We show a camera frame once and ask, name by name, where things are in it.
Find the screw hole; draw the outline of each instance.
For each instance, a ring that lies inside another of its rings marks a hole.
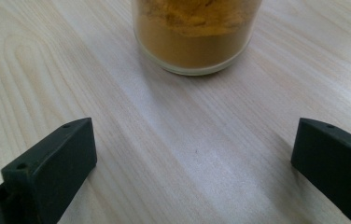
[[[19,165],[16,167],[16,169],[18,169],[18,170],[23,170],[23,169],[25,169],[25,168],[27,168],[27,164],[26,164],[26,163],[21,163],[21,164],[19,164]]]

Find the yellow powder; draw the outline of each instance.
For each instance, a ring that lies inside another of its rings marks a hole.
[[[260,1],[134,0],[135,32],[165,63],[215,66],[246,46]]]

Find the wooden table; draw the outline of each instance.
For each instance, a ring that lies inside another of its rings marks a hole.
[[[92,117],[97,167],[60,223],[350,223],[289,160],[301,117],[351,133],[351,0],[264,1],[207,77],[146,59],[130,7],[0,0],[0,169]]]

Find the light wood surface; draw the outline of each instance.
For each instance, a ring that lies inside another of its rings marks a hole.
[[[0,169],[92,117],[97,167],[60,223],[350,223],[289,160],[300,117],[351,133],[351,0],[264,0],[207,77],[147,60],[130,8],[0,0]]]

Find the table surface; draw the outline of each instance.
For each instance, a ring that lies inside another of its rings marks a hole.
[[[60,223],[350,223],[289,161],[299,118],[351,133],[351,0],[264,0],[206,77],[146,59],[130,4],[0,0],[0,169],[91,117],[97,167]]]

